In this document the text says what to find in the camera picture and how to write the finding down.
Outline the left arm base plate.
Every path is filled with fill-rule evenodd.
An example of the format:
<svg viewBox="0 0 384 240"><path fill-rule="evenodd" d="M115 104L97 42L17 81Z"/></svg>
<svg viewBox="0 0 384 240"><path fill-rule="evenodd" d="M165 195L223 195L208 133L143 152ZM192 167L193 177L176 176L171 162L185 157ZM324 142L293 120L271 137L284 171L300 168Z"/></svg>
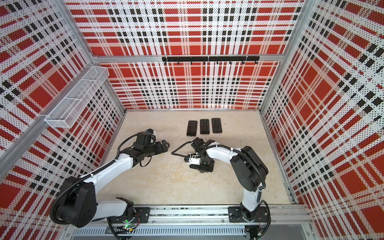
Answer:
<svg viewBox="0 0 384 240"><path fill-rule="evenodd" d="M150 216L149 207L133 207L127 216L110 217L112 224L146 224Z"/></svg>

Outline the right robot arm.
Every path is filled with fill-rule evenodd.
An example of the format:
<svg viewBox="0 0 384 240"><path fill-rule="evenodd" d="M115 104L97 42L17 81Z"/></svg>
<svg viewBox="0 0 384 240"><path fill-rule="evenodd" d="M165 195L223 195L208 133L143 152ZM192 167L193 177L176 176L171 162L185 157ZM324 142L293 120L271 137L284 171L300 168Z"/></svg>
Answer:
<svg viewBox="0 0 384 240"><path fill-rule="evenodd" d="M244 189L240 214L246 222L254 222L259 214L267 210L261 206L261 195L266 188L269 170L251 147L236 149L213 140L204 142L200 138L187 142L186 145L192 146L195 151L182 155L191 169L200 173L211 173L214 170L215 160L232 166L237 180Z"/></svg>

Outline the black phone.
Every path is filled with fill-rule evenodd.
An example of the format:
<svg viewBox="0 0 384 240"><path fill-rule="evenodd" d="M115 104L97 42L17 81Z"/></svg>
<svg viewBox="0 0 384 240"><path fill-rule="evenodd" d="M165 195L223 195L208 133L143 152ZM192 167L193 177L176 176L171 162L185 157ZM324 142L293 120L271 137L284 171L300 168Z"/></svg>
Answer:
<svg viewBox="0 0 384 240"><path fill-rule="evenodd" d="M214 134L221 134L223 132L220 118L212 118L212 131Z"/></svg>
<svg viewBox="0 0 384 240"><path fill-rule="evenodd" d="M195 137L197 135L197 127L198 127L197 121L189 121L188 127L187 127L187 136Z"/></svg>
<svg viewBox="0 0 384 240"><path fill-rule="evenodd" d="M200 119L200 134L209 135L210 134L210 121L209 119Z"/></svg>

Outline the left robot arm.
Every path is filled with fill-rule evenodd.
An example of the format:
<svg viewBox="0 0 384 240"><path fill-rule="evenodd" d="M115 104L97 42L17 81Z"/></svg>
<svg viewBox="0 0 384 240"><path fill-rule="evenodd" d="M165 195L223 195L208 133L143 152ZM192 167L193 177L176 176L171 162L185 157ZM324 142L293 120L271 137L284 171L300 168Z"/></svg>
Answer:
<svg viewBox="0 0 384 240"><path fill-rule="evenodd" d="M145 158L166 153L169 147L167 141L156 140L152 129L128 137L120 143L116 156L107 164L78 178L65 179L51 207L51 220L77 228L112 217L132 221L137 215L132 201L117 197L115 201L98 202L97 194L120 174L136 165L142 166Z"/></svg>

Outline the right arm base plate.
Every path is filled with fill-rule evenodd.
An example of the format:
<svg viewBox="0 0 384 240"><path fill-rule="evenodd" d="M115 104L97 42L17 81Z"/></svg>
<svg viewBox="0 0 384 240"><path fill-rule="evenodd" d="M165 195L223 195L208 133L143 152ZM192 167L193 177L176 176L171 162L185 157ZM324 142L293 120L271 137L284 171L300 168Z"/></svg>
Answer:
<svg viewBox="0 0 384 240"><path fill-rule="evenodd" d="M261 206L252 212L242 206L228 207L228 215L231 223L267 223L270 216L267 208Z"/></svg>

